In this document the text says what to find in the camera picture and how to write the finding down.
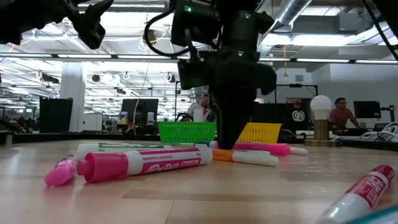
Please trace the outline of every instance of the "green basket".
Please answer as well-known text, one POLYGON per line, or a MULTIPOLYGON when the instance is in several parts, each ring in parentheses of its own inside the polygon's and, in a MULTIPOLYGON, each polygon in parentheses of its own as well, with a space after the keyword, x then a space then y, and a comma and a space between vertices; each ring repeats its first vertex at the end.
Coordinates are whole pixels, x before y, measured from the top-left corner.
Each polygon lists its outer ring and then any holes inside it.
POLYGON ((215 122, 158 122, 162 143, 199 143, 214 140, 215 122))

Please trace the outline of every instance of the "wooden table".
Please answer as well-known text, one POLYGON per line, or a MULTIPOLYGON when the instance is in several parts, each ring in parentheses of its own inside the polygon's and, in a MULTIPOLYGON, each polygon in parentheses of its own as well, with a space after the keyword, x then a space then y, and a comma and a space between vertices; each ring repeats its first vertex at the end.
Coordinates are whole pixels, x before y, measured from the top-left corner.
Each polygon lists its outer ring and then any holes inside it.
MULTIPOLYGON (((395 152, 308 148, 279 167, 232 162, 86 184, 46 187, 44 175, 79 144, 62 141, 0 149, 1 223, 314 223, 364 172, 394 165, 395 152)), ((398 178, 377 208, 398 203, 398 178)))

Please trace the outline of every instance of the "white column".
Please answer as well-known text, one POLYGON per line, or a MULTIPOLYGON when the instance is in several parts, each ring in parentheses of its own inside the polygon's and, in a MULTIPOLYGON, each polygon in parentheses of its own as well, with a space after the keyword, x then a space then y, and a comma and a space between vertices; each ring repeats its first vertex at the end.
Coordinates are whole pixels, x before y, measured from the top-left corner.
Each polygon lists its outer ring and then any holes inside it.
POLYGON ((81 132, 85 109, 86 73, 81 62, 64 62, 62 66, 60 98, 73 98, 69 131, 81 132))

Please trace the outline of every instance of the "red shirt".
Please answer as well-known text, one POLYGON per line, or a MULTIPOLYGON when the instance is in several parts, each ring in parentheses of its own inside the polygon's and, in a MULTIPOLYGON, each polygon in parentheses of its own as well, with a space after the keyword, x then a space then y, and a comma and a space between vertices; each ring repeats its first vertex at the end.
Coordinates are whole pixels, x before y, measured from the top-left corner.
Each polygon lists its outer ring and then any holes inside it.
POLYGON ((351 110, 348 108, 345 108, 343 110, 340 108, 335 108, 330 112, 330 123, 332 124, 345 127, 347 119, 349 119, 351 122, 355 120, 354 115, 352 114, 351 110))

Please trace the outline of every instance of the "yellow plastic basket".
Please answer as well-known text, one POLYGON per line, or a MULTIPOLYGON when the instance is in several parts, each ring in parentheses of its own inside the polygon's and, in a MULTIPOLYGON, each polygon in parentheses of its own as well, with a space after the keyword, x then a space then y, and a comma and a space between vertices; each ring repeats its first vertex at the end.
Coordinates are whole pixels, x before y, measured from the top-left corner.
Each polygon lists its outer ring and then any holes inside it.
POLYGON ((236 142, 275 144, 282 124, 248 123, 236 142))

